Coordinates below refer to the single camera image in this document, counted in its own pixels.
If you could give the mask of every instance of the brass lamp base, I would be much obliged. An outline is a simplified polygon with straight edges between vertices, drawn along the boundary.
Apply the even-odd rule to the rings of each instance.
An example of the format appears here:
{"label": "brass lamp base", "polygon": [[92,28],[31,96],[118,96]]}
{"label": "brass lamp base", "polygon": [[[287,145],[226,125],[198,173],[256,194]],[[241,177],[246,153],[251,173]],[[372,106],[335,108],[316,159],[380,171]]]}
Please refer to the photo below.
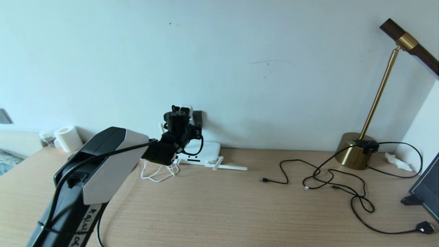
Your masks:
{"label": "brass lamp base", "polygon": [[[338,144],[337,152],[345,147],[355,145],[355,141],[358,140],[359,136],[360,133],[355,132],[348,132],[343,134],[342,139]],[[367,135],[364,136],[363,140],[375,141],[372,137]],[[341,152],[335,158],[345,167],[355,170],[364,170],[366,169],[366,165],[369,164],[369,161],[371,160],[373,154],[373,149],[370,149],[367,154],[364,154],[362,148],[352,147]]]}

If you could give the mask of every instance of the white tissue paper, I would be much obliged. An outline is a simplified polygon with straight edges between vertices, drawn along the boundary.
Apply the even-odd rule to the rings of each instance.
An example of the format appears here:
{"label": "white tissue paper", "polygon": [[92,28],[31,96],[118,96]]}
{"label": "white tissue paper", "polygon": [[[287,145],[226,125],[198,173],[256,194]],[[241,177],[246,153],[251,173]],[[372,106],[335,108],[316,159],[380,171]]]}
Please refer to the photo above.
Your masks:
{"label": "white tissue paper", "polygon": [[385,153],[385,157],[390,164],[396,165],[399,169],[404,169],[406,171],[413,171],[409,164],[405,163],[402,160],[397,159],[395,155]]}

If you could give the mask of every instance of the small bottle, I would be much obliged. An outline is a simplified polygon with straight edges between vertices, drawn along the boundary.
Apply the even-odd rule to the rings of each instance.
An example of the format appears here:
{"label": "small bottle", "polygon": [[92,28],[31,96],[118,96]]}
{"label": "small bottle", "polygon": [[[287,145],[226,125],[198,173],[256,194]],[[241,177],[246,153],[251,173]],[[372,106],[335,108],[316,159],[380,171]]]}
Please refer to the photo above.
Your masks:
{"label": "small bottle", "polygon": [[48,146],[50,148],[54,148],[55,144],[55,138],[53,137],[54,131],[53,130],[45,130],[40,132],[41,140],[44,143],[44,146]]}

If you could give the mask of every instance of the white wall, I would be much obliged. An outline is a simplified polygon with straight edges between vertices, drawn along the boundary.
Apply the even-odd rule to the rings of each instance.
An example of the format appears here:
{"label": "white wall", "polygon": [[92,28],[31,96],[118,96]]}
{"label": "white wall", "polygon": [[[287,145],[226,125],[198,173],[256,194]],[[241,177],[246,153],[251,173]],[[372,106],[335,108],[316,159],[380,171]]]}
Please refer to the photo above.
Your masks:
{"label": "white wall", "polygon": [[[437,0],[0,0],[0,108],[40,131],[158,138],[172,104],[225,146],[335,150],[360,131],[395,47],[387,19],[439,53]],[[402,139],[434,82],[405,52],[368,134]]]}
{"label": "white wall", "polygon": [[[402,142],[415,146],[422,154],[424,159],[422,172],[425,171],[439,152],[438,137],[439,81],[436,81],[402,140]],[[416,172],[419,171],[421,164],[419,155],[415,150],[405,144],[400,144],[395,153],[405,162],[412,164]]]}

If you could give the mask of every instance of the white cable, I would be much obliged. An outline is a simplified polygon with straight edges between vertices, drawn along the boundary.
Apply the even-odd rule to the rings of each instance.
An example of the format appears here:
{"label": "white cable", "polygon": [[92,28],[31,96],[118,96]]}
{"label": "white cable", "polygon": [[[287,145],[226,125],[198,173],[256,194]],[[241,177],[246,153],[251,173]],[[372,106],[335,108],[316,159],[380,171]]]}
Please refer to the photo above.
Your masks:
{"label": "white cable", "polygon": [[166,168],[167,168],[168,171],[171,173],[171,175],[168,175],[168,176],[166,176],[166,177],[164,177],[164,178],[162,178],[162,179],[160,179],[160,180],[155,180],[155,179],[153,179],[152,177],[154,177],[154,176],[160,171],[160,169],[163,167],[163,165],[161,165],[155,173],[149,175],[148,177],[145,177],[145,176],[144,176],[144,173],[145,173],[145,169],[146,169],[146,165],[147,165],[147,163],[148,163],[148,161],[147,161],[147,160],[144,160],[144,163],[143,163],[143,170],[142,170],[142,172],[140,173],[140,178],[142,178],[142,179],[149,179],[149,180],[151,180],[151,181],[153,181],[153,182],[161,182],[161,181],[163,181],[163,180],[165,180],[165,179],[167,179],[167,178],[169,178],[169,177],[175,176],[177,173],[180,172],[180,169],[178,168],[178,165],[180,164],[180,159],[176,159],[176,162],[175,162],[175,163],[172,163],[170,166],[166,166]]}

